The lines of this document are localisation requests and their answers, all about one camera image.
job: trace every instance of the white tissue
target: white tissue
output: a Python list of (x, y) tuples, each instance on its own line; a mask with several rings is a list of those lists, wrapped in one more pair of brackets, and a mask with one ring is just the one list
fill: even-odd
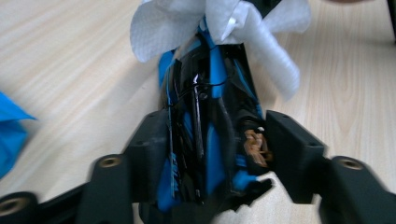
[(215, 44), (249, 43), (284, 98), (297, 92), (299, 69), (273, 33), (303, 32), (311, 18), (306, 0), (282, 0), (264, 19), (240, 0), (144, 1), (131, 24), (134, 54), (146, 62), (177, 48), (195, 34), (204, 16)]

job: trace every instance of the wooden table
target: wooden table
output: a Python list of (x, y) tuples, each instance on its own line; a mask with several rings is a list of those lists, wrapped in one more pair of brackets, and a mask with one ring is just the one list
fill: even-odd
[[(157, 60), (139, 63), (129, 27), (138, 1), (0, 2), (0, 90), (37, 120), (0, 196), (30, 190), (44, 202), (89, 177), (92, 162), (122, 152), (156, 110)], [(368, 163), (396, 192), (396, 46), (385, 1), (311, 0), (303, 35), (279, 35), (301, 69), (282, 100), (249, 57), (262, 108), (286, 113), (329, 147)], [(296, 205), (280, 184), (217, 223), (319, 223), (317, 205)]]

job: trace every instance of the paper towel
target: paper towel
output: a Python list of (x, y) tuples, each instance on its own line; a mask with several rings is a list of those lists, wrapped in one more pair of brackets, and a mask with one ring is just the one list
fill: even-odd
[(144, 1), (131, 24), (134, 54), (146, 62), (177, 48), (196, 33), (203, 17), (215, 44), (249, 43), (284, 98), (297, 92), (299, 69), (273, 33), (303, 32), (311, 18), (306, 0), (282, 0), (264, 19), (240, 0)]

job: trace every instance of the blue cloth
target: blue cloth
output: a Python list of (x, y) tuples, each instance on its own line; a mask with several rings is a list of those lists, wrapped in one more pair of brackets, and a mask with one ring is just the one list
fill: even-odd
[(20, 119), (33, 119), (0, 92), (0, 179), (12, 168), (26, 138)]

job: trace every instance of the light wood surface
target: light wood surface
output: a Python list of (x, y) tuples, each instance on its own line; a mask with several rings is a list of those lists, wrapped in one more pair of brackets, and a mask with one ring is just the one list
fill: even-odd
[[(158, 102), (156, 60), (139, 63), (129, 27), (137, 1), (1, 1), (0, 91), (37, 120), (0, 196), (29, 190), (44, 202), (87, 180), (97, 158), (120, 153)], [(302, 35), (279, 35), (301, 69), (284, 102), (249, 57), (264, 109), (286, 113), (329, 147), (368, 163), (396, 192), (396, 46), (386, 1), (311, 0)], [(290, 202), (278, 183), (217, 223), (319, 223), (318, 205)]]

